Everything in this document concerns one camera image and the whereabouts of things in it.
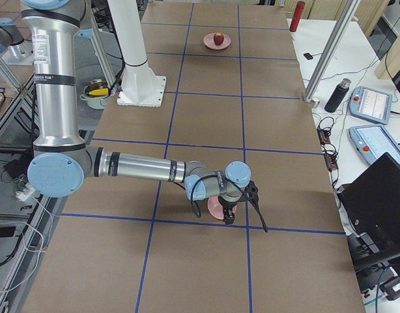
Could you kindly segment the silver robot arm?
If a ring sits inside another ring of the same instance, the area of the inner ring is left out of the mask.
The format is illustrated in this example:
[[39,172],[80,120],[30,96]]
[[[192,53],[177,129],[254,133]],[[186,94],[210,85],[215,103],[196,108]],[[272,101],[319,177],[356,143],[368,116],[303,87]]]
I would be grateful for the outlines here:
[[210,171],[198,161],[151,158],[92,147],[79,136],[74,38],[89,19],[87,1],[22,1],[21,15],[32,34],[40,134],[27,176],[45,196],[62,198],[87,177],[137,177],[182,183],[195,215],[198,201],[217,206],[226,224],[241,201],[256,205],[257,187],[247,164],[234,161]]
[[0,53],[5,50],[17,60],[25,59],[31,54],[23,35],[10,18],[0,18]]

